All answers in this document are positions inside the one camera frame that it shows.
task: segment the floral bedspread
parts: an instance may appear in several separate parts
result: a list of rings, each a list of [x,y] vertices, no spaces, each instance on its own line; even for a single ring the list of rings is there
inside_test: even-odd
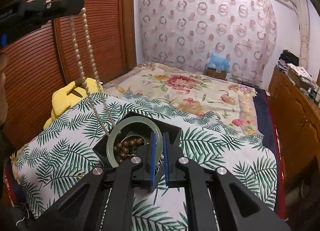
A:
[[[222,124],[246,135],[257,134],[253,88],[192,74],[158,63],[145,63],[103,86],[122,98],[128,94],[157,99],[197,116],[214,111]]]
[[[92,94],[92,98],[103,123],[110,128],[99,94]],[[180,147],[185,156],[209,169],[226,167],[266,205],[274,208],[276,160],[262,145],[262,134],[243,135],[222,125],[213,111],[195,116],[157,99],[150,101],[132,93],[122,100],[107,95],[105,98],[115,122],[133,111],[181,127]],[[85,98],[20,150],[18,158],[12,158],[17,180],[36,218],[83,174],[101,166],[92,148],[103,135]],[[132,222],[132,230],[186,230],[184,189],[167,188],[164,177],[151,194],[135,189]]]

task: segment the curtain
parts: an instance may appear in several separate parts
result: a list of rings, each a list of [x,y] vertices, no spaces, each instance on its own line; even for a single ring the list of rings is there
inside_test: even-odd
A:
[[[203,73],[213,53],[228,76],[256,85],[277,36],[270,0],[140,0],[143,57]]]
[[[307,0],[295,0],[295,11],[299,18],[300,27],[300,57],[299,66],[308,68],[310,43],[310,17]]]

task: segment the blue plastic bag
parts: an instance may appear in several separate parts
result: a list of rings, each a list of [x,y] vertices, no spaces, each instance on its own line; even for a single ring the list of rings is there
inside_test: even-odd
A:
[[[215,56],[213,53],[211,54],[210,58],[208,59],[205,68],[214,68],[217,70],[224,70],[224,71],[229,71],[230,65],[229,65],[229,60],[226,58],[221,58],[218,56]]]

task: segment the person's hand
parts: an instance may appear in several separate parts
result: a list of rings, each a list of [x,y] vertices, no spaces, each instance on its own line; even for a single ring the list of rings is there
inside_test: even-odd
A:
[[[7,117],[8,104],[5,100],[5,75],[4,69],[8,64],[8,56],[4,53],[0,53],[0,126],[4,124],[5,118]]]

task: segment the black jewelry box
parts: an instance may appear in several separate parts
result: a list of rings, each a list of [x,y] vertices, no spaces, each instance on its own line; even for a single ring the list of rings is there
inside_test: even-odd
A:
[[[170,144],[179,146],[180,143],[180,135],[181,135],[181,128],[175,125],[167,124],[165,122],[143,116],[138,113],[129,112],[127,113],[120,121],[132,117],[132,116],[142,116],[150,119],[153,121],[158,128],[160,129],[161,133],[168,132],[169,133],[169,141]],[[150,136],[151,136],[151,128],[143,123],[132,123],[130,125],[125,126],[121,133],[117,135],[115,143],[122,142],[123,139],[125,139],[128,135],[140,135],[145,139],[146,144],[150,143]],[[108,159],[107,159],[107,141],[108,136],[104,136],[94,147],[93,151],[97,154],[97,156],[100,158],[102,163],[104,164],[105,168],[109,167]]]

